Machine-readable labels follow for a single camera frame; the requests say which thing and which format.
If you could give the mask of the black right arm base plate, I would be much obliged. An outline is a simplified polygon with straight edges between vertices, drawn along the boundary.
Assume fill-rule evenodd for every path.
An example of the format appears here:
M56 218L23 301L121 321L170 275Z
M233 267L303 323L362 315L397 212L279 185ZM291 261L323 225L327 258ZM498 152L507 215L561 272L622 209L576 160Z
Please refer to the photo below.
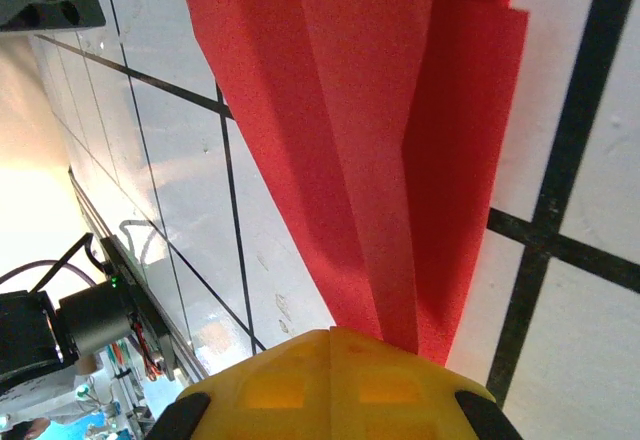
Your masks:
M102 238L100 246L106 258L107 278L115 286L123 286L127 292L127 300L131 304L128 317L132 335L143 358L147 377L157 379L164 376L174 381L177 359L171 331L154 303L140 268L115 235Z

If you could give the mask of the person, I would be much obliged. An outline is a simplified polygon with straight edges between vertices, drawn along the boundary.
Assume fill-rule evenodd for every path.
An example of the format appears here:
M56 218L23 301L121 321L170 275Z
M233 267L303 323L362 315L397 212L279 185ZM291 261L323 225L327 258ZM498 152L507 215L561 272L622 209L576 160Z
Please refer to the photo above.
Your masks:
M48 418L37 418L15 424L10 430L3 432L2 440L37 440L50 426Z

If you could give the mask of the white grid mat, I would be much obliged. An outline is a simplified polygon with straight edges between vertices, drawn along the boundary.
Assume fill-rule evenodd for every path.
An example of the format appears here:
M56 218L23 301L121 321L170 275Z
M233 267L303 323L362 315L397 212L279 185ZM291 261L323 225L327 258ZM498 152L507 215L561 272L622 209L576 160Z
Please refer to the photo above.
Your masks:
M591 0L513 0L532 19L468 306L449 366L491 368ZM215 373L331 323L236 123L222 115L186 0L101 0L101 28L31 42L72 174ZM573 166L560 251L529 298L506 395L526 440L640 440L640 0Z

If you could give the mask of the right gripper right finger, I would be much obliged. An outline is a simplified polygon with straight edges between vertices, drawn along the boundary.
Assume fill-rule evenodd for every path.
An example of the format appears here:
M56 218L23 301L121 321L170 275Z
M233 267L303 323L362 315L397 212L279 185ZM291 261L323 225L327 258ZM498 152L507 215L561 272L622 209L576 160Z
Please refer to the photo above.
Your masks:
M524 440L467 377L347 328L329 345L331 440Z

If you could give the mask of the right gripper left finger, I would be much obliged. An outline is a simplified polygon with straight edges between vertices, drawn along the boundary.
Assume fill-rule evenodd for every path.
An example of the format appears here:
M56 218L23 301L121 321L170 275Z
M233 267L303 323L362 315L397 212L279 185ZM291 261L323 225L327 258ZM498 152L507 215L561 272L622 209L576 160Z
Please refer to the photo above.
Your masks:
M330 336L311 332L187 387L149 440L329 440Z

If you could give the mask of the red paper sheet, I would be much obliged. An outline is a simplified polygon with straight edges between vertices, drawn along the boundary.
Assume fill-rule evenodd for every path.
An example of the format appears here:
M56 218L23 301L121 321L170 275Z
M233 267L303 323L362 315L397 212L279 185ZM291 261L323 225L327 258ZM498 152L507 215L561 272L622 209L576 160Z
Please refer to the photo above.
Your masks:
M510 0L186 0L335 322L445 363L528 15Z

